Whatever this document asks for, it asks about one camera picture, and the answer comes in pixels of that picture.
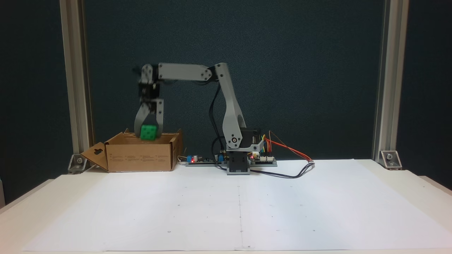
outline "pencil line on paper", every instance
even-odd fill
[[[238,188],[238,191],[239,191],[240,237],[242,239],[242,246],[243,246],[242,205],[240,204],[240,186],[238,184],[239,184],[239,181],[237,181],[237,188]]]

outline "red wire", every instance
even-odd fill
[[[287,149],[290,149],[291,151],[294,151],[295,153],[299,154],[301,157],[305,158],[307,161],[313,161],[309,156],[305,155],[304,153],[297,151],[293,148],[290,148],[288,146],[285,146],[283,144],[277,143],[275,141],[270,141],[268,138],[265,138],[265,140],[267,141],[267,143],[271,142],[272,144],[278,145],[278,146],[282,146],[282,147],[286,147]]]

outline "metal bracket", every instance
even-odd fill
[[[404,170],[397,151],[380,151],[380,163],[387,170]]]
[[[264,141],[261,140],[259,142],[259,144],[252,144],[250,147],[246,147],[246,148],[239,147],[239,148],[232,149],[229,147],[230,147],[230,144],[228,144],[228,146],[226,148],[226,151],[228,151],[228,152],[258,152],[258,151],[262,150],[262,148],[264,147]]]
[[[74,154],[71,156],[71,161],[69,162],[69,167],[67,168],[67,172],[69,174],[80,174],[87,170],[86,162],[88,160],[79,154]]]

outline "gray plastic part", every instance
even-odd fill
[[[209,162],[184,162],[186,167],[215,167],[216,164],[213,161],[209,161]],[[220,167],[227,167],[227,161],[218,161],[218,165]]]
[[[266,163],[266,164],[256,164],[255,160],[248,160],[250,163],[250,168],[266,168],[266,167],[278,167],[278,163],[276,160],[272,160],[272,163]]]
[[[140,83],[142,84],[152,84],[153,80],[152,80],[152,66],[150,64],[145,64],[142,68],[141,68],[141,79],[140,79]]]
[[[254,151],[254,149],[249,150],[248,148],[245,148],[245,150],[237,149],[237,147],[240,147],[240,143],[242,141],[242,133],[240,132],[240,128],[246,127],[245,120],[243,119],[242,110],[240,109],[237,98],[235,97],[234,87],[232,87],[232,80],[227,64],[216,64],[215,71],[226,101],[226,113],[223,119],[223,133],[226,139],[226,144],[229,148],[227,150]],[[232,142],[233,137],[237,139],[236,143]]]
[[[194,64],[159,64],[159,79],[161,80],[195,80],[206,81],[212,77],[212,72],[204,65]]]
[[[228,148],[226,149],[226,151],[232,151],[232,152],[259,152],[264,147],[264,141],[263,140],[261,140],[259,142],[259,144],[252,144],[250,147],[246,147],[246,148],[243,148],[243,147],[230,148],[229,146],[231,144],[233,144],[233,143],[231,142],[231,143],[228,143],[228,144],[229,145],[228,145]]]

